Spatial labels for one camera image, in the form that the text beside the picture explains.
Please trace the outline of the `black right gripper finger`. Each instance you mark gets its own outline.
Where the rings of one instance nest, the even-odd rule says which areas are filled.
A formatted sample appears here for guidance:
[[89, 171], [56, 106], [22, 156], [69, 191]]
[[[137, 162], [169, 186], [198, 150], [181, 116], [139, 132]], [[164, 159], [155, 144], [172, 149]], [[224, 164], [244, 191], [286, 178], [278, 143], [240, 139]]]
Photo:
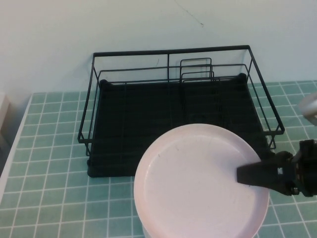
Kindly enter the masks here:
[[267, 159], [239, 166], [236, 169], [237, 182], [245, 185], [279, 190], [278, 165], [278, 159]]

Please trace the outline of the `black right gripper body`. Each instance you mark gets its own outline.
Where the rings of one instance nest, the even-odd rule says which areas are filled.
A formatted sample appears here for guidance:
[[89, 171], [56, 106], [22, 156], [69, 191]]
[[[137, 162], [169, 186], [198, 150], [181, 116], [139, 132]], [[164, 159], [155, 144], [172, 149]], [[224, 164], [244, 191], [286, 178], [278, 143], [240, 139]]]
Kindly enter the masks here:
[[317, 194], [317, 141], [302, 140], [299, 151], [291, 154], [281, 151], [275, 154], [276, 182], [272, 190], [283, 195]]

